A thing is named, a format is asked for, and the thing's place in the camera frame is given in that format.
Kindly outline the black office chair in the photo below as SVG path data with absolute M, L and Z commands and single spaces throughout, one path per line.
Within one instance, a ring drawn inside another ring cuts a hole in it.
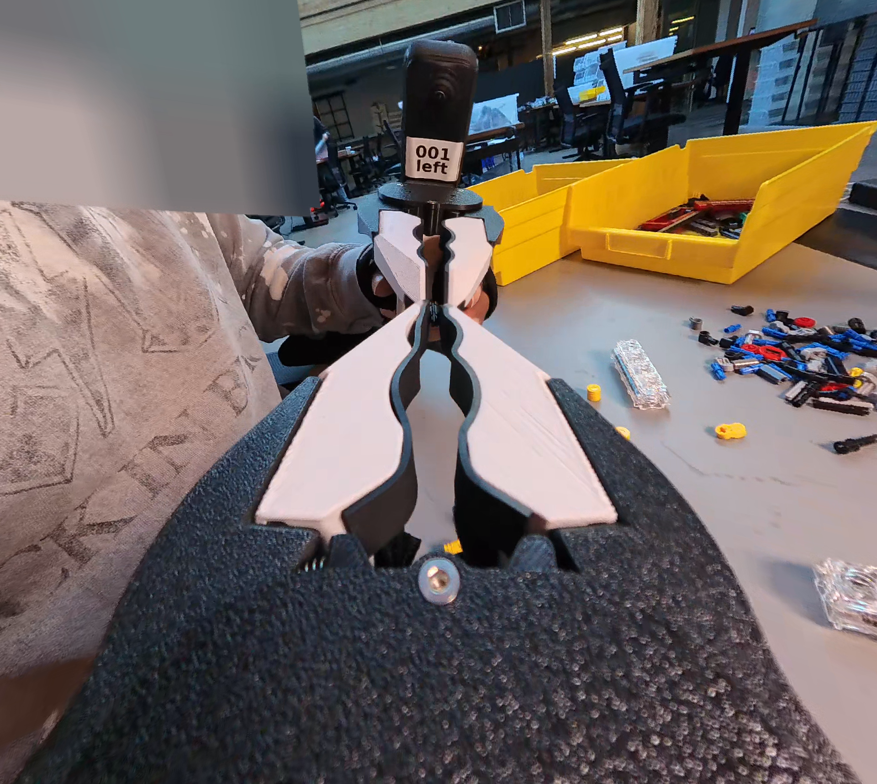
M 612 49 L 600 55 L 600 67 L 610 96 L 603 158 L 645 156 L 666 148 L 670 127 L 687 119 L 669 108 L 672 85 L 641 82 L 624 87 Z

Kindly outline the person's grey speckled sweatshirt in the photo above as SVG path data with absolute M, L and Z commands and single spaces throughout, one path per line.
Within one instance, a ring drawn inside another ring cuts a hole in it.
M 169 515 L 279 395 L 242 216 L 2 202 L 2 676 L 93 655 Z

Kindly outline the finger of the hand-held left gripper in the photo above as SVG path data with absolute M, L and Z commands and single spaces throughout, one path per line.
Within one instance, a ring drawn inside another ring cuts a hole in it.
M 444 265 L 444 304 L 468 305 L 488 273 L 493 248 L 483 219 L 447 219 L 448 259 Z
M 381 210 L 373 245 L 378 270 L 395 295 L 394 308 L 383 312 L 387 318 L 431 298 L 429 263 L 423 256 L 423 223 L 418 216 Z

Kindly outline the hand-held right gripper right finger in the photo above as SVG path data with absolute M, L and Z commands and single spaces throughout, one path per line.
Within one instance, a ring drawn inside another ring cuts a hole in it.
M 449 391 L 463 415 L 455 507 L 506 507 L 548 530 L 611 525 L 617 511 L 550 377 L 454 307 L 443 310 Z

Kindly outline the yellow plastic bin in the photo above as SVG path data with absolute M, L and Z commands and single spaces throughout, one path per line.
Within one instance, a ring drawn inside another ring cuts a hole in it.
M 494 207 L 504 222 L 492 258 L 497 284 L 512 284 L 574 252 L 565 230 L 586 180 L 627 163 L 540 164 L 475 184 L 484 206 Z
M 835 211 L 875 122 L 688 141 L 570 189 L 568 243 L 582 258 L 732 284 Z M 639 226 L 704 195 L 754 201 L 736 241 Z

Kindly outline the grey desk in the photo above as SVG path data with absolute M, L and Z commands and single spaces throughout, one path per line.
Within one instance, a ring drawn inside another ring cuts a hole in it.
M 703 523 L 572 390 L 613 526 L 524 535 L 475 501 L 455 600 L 333 541 L 272 782 L 860 782 Z

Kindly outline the person's left hand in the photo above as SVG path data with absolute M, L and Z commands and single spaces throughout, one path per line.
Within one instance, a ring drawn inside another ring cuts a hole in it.
M 389 281 L 375 269 L 368 274 L 368 283 L 371 291 L 370 299 L 377 306 L 382 319 L 390 320 L 395 318 L 397 315 L 397 297 Z M 483 324 L 497 307 L 497 291 L 495 274 L 489 268 L 475 295 L 463 306 L 463 312 L 478 324 Z

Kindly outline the pile of mixed building parts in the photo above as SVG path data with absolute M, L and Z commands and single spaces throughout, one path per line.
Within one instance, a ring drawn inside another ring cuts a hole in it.
M 705 366 L 717 383 L 760 378 L 781 392 L 784 403 L 842 415 L 875 415 L 876 330 L 852 317 L 839 325 L 752 305 L 733 305 L 741 318 L 707 329 L 690 317 L 685 328 L 708 350 Z

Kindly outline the person's left forearm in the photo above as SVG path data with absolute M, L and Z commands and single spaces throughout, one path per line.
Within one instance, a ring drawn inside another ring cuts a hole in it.
M 376 266 L 370 247 L 310 248 L 244 215 L 215 213 L 206 219 L 260 340 L 354 335 L 383 324 L 371 287 Z

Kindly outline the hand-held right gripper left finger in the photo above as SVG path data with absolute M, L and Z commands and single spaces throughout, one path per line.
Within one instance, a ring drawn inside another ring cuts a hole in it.
M 405 526 L 417 493 L 404 492 L 396 516 L 375 530 L 354 527 L 368 494 L 402 466 L 404 430 L 391 402 L 394 374 L 411 354 L 410 332 L 422 315 L 413 304 L 323 371 L 254 520 L 317 532 L 323 540 L 349 533 L 388 541 Z

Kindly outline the heap of red black parts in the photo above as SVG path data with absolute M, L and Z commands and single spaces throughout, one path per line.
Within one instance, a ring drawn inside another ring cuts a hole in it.
M 705 195 L 689 198 L 638 226 L 642 232 L 699 235 L 738 241 L 754 206 L 754 199 L 712 200 Z

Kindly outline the transparent cylinder block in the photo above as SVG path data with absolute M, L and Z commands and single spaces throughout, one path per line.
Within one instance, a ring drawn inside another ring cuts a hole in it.
M 663 410 L 670 406 L 666 385 L 638 340 L 619 341 L 611 360 L 634 408 Z
M 876 638 L 876 567 L 826 559 L 814 580 L 830 625 Z

